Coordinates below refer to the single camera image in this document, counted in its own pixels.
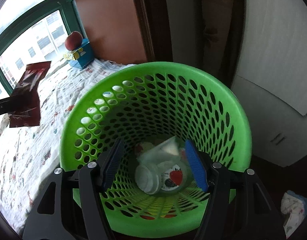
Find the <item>orange red snack bag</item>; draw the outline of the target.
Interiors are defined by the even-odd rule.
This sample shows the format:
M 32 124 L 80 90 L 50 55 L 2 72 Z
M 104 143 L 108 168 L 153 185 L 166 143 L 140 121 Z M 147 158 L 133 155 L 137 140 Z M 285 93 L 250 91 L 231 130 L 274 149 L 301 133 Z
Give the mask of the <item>orange red snack bag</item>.
M 41 110 L 38 85 L 50 69 L 51 61 L 26 65 L 25 72 L 15 86 L 11 96 L 19 98 L 17 109 L 9 113 L 10 128 L 40 125 Z

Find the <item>white round yogurt cup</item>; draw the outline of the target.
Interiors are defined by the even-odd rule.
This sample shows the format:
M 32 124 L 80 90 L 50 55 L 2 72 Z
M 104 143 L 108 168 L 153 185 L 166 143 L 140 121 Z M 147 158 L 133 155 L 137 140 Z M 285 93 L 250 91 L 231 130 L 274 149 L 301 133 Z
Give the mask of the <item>white round yogurt cup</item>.
M 163 194 L 175 194 L 189 186 L 192 182 L 192 173 L 186 165 L 177 163 L 162 173 L 161 178 L 162 186 L 159 192 Z

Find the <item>clear plastic container lid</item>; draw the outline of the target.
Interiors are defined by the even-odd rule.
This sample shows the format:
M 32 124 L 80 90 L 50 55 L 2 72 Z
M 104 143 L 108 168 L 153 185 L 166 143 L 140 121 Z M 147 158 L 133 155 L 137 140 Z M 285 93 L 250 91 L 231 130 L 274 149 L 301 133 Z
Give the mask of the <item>clear plastic container lid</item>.
M 179 146 L 176 141 L 176 137 L 170 137 L 167 140 L 162 141 L 158 145 L 154 145 L 154 148 L 137 156 L 136 159 L 140 164 L 152 163 L 159 165 L 160 163 L 168 162 L 175 163 L 180 161 Z

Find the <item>white round plastic lid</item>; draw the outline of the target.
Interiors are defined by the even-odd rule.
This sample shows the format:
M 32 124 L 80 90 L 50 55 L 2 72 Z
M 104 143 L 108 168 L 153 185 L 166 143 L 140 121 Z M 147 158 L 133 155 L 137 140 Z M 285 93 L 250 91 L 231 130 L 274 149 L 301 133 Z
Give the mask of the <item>white round plastic lid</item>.
M 161 173 L 155 164 L 139 164 L 134 177 L 137 186 L 146 194 L 156 194 L 162 187 Z

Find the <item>patterned white bed sheet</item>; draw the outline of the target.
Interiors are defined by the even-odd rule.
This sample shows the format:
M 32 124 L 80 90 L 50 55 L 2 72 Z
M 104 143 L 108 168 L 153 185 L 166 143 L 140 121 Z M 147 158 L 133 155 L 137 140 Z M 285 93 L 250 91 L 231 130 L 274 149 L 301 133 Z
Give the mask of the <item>patterned white bed sheet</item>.
M 125 65 L 95 59 L 85 69 L 53 62 L 38 85 L 39 126 L 11 128 L 0 116 L 0 211 L 22 234 L 34 199 L 59 166 L 62 129 L 76 103 L 95 84 Z

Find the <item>floral cloth bundle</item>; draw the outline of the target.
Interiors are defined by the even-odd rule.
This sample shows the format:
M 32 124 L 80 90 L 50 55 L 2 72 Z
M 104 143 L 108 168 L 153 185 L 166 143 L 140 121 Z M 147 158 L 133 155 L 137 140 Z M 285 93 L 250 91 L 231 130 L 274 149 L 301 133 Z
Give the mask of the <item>floral cloth bundle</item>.
M 283 195 L 280 209 L 285 216 L 284 230 L 288 239 L 307 216 L 307 198 L 288 190 Z

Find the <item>orange yellow box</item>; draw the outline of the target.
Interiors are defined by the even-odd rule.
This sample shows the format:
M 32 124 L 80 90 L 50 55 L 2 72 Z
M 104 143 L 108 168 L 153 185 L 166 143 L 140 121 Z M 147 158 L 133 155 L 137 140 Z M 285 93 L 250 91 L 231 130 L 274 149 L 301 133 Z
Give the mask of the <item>orange yellow box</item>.
M 176 217 L 177 215 L 176 214 L 173 214 L 173 213 L 167 213 L 167 214 L 164 214 L 164 215 L 155 215 L 155 214 L 151 214 L 151 213 L 144 213 L 142 215 L 140 215 L 140 217 L 142 219 L 145 219 L 145 220 L 155 220 L 155 219 L 167 219 L 167 218 L 174 218 Z

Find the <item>blue yellow tissue box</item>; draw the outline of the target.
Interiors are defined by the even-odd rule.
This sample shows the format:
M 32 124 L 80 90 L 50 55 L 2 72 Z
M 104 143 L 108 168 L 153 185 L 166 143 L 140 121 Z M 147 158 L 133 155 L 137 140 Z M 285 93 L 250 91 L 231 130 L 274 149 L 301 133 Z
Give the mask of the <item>blue yellow tissue box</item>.
M 84 38 L 79 48 L 75 49 L 74 51 L 69 51 L 68 53 L 64 54 L 63 57 L 68 61 L 71 67 L 85 69 L 87 65 L 94 60 L 94 53 L 89 39 Z

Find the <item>red apple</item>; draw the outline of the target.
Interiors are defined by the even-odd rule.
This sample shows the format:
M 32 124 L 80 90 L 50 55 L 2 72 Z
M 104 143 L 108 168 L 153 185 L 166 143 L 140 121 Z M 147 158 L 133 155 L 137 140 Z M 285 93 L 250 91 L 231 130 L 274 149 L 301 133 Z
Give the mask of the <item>red apple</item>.
M 82 44 L 83 37 L 80 32 L 73 31 L 68 37 L 66 38 L 64 45 L 67 50 L 73 51 L 76 48 L 79 48 Z

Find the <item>green plastic waste basket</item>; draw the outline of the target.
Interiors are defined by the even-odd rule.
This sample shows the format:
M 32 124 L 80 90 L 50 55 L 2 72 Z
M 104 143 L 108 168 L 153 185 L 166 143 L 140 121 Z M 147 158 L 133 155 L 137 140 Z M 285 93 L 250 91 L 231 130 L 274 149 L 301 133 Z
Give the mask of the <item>green plastic waste basket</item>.
M 66 122 L 60 165 L 66 171 L 82 168 L 122 139 L 124 156 L 113 185 L 101 195 L 112 230 L 141 238 L 180 235 L 199 226 L 208 194 L 191 182 L 175 194 L 149 196 L 134 180 L 135 145 L 173 136 L 190 139 L 230 170 L 250 165 L 250 126 L 236 96 L 210 74 L 172 62 L 128 67 L 91 88 Z M 142 219 L 146 212 L 177 216 Z

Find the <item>white cabinet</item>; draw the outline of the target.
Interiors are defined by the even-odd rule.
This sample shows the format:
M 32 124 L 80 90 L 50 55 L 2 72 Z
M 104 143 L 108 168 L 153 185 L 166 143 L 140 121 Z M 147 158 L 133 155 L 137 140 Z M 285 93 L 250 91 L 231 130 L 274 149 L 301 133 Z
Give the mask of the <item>white cabinet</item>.
M 248 117 L 253 153 L 279 166 L 307 155 L 307 5 L 246 0 L 232 90 Z

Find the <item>brown wooden wardrobe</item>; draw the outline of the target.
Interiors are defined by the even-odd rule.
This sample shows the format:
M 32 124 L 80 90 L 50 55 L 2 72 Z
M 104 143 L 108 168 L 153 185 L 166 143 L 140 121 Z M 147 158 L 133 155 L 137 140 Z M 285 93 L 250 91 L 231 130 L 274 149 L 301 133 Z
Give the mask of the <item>brown wooden wardrobe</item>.
M 154 57 L 142 0 L 75 0 L 97 59 L 122 64 Z

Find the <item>green window frame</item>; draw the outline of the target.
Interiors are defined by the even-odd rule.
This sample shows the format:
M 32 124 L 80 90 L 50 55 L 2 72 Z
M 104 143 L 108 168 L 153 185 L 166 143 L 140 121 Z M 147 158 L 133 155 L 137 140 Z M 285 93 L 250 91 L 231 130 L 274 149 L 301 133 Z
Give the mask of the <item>green window frame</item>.
M 83 37 L 87 36 L 73 0 L 44 0 L 15 19 L 15 21 L 0 34 L 0 56 L 8 46 L 28 28 L 57 10 L 61 14 L 66 31 L 69 33 L 72 31 L 79 31 L 82 33 Z M 12 92 L 13 88 L 9 84 L 1 68 L 0 83 L 8 94 Z

